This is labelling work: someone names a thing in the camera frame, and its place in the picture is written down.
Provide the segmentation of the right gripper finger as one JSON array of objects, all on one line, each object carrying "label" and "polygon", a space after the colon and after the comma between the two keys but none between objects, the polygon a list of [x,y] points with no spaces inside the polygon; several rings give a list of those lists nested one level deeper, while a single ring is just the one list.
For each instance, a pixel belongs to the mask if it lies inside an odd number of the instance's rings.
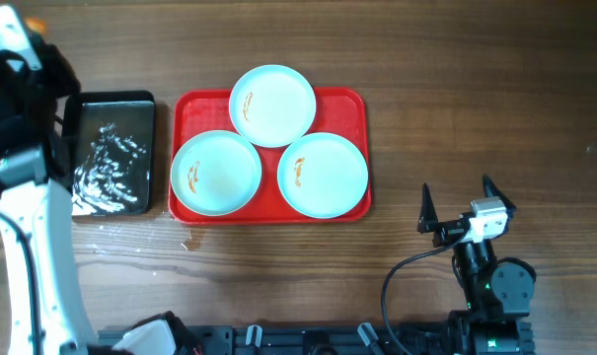
[{"label": "right gripper finger", "polygon": [[506,207],[508,213],[516,212],[517,208],[515,204],[504,195],[487,174],[483,175],[483,190],[486,197],[498,197]]},{"label": "right gripper finger", "polygon": [[417,231],[421,234],[434,232],[438,229],[439,221],[431,198],[429,186],[422,185],[421,207],[417,223]]}]

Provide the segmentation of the white plate top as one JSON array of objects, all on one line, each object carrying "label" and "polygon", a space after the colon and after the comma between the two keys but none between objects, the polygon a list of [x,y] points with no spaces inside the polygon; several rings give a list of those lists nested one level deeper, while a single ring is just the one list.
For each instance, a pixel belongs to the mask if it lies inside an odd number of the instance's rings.
[{"label": "white plate top", "polygon": [[304,136],[315,121],[315,90],[298,71],[268,64],[245,73],[229,97],[236,131],[252,144],[280,148]]}]

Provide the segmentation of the green orange sponge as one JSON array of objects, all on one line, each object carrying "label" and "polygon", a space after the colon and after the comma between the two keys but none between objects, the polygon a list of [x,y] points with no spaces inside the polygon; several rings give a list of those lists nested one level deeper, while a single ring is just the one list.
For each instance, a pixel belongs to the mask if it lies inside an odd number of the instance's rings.
[{"label": "green orange sponge", "polygon": [[45,21],[33,18],[33,17],[26,17],[25,22],[27,27],[35,34],[44,36],[46,34],[46,23]]}]

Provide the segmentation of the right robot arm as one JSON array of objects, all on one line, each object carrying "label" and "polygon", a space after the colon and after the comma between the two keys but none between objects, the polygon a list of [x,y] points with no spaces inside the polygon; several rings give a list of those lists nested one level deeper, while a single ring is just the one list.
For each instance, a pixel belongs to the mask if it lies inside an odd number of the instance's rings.
[{"label": "right robot arm", "polygon": [[453,244],[452,268],[464,291],[467,308],[447,320],[419,323],[407,334],[421,354],[513,354],[535,352],[530,315],[537,274],[516,257],[497,258],[491,241],[508,233],[516,206],[483,176],[485,197],[456,220],[438,220],[427,185],[417,230],[432,233],[433,244]]}]

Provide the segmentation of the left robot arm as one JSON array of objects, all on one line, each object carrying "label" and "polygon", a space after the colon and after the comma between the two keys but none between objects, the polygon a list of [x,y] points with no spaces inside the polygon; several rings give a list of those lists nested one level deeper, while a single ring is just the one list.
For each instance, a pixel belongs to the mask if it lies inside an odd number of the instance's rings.
[{"label": "left robot arm", "polygon": [[80,83],[42,27],[0,5],[0,233],[8,272],[13,354],[199,354],[201,342],[170,312],[103,345],[88,319],[73,254],[75,117],[61,98]]}]

